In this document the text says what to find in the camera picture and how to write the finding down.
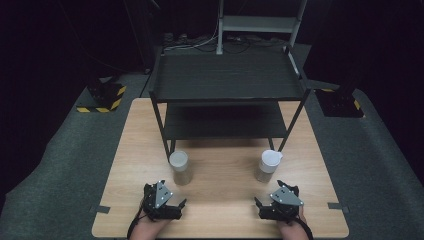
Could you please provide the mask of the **clear jar with spout lid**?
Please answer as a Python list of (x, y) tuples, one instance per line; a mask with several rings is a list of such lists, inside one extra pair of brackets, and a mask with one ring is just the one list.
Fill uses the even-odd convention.
[(279, 151), (265, 150), (255, 171), (256, 179), (263, 183), (269, 182), (280, 165), (282, 158), (283, 154)]

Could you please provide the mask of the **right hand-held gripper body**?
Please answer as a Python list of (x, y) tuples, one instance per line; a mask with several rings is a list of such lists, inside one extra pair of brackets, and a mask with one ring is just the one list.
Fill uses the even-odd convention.
[(258, 216), (267, 220), (292, 221), (299, 215), (299, 207), (304, 205), (299, 198), (299, 188), (281, 180), (277, 184), (279, 188), (269, 194), (272, 202), (267, 206), (263, 205)]

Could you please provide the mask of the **grey metal stand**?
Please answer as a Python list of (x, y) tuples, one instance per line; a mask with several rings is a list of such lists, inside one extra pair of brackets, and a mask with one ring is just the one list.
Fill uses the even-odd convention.
[(308, 0), (300, 0), (295, 17), (233, 16), (224, 14), (224, 0), (218, 6), (218, 38), (216, 54), (223, 54), (223, 33), (227, 31), (287, 33), (288, 44), (294, 46)]

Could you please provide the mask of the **black two-tier metal rack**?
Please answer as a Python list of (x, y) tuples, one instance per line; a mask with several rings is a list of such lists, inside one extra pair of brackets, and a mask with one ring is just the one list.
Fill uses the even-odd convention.
[(148, 85), (166, 155), (178, 140), (265, 139), (282, 151), (311, 91), (290, 46), (158, 53)]

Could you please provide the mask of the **yellow-black striped stand base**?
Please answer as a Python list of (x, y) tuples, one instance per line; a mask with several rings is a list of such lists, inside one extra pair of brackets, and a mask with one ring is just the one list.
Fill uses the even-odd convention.
[(94, 103), (92, 105), (77, 104), (80, 113), (108, 113), (115, 111), (120, 105), (126, 87), (117, 83), (119, 76), (95, 78), (87, 85), (87, 90)]
[(327, 117), (362, 118), (364, 113), (353, 96), (353, 89), (315, 89), (319, 105)]

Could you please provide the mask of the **black power strip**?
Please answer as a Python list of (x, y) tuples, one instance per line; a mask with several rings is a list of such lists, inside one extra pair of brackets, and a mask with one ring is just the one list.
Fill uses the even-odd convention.
[(174, 35), (173, 33), (165, 33), (163, 35), (164, 45), (182, 45), (188, 41), (186, 34)]

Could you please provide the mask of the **person's right hand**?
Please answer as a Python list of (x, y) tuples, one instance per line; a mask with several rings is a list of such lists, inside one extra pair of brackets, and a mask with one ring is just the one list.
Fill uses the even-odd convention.
[(289, 223), (277, 221), (276, 224), (282, 240), (309, 240), (305, 229), (296, 221), (291, 221)]

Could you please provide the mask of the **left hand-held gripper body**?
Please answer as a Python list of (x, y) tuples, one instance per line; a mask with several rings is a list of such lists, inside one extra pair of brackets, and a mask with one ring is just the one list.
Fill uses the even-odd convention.
[(169, 206), (167, 202), (173, 197), (173, 193), (167, 188), (164, 180), (154, 184), (146, 183), (144, 186), (142, 210), (151, 220), (173, 220), (182, 217), (182, 204)]

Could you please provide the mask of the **person's left hand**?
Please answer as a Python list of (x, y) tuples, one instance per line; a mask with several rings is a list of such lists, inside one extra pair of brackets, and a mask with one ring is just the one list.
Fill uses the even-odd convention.
[(141, 211), (130, 226), (128, 240), (156, 240), (160, 232), (170, 223), (170, 219), (152, 221), (144, 211)]

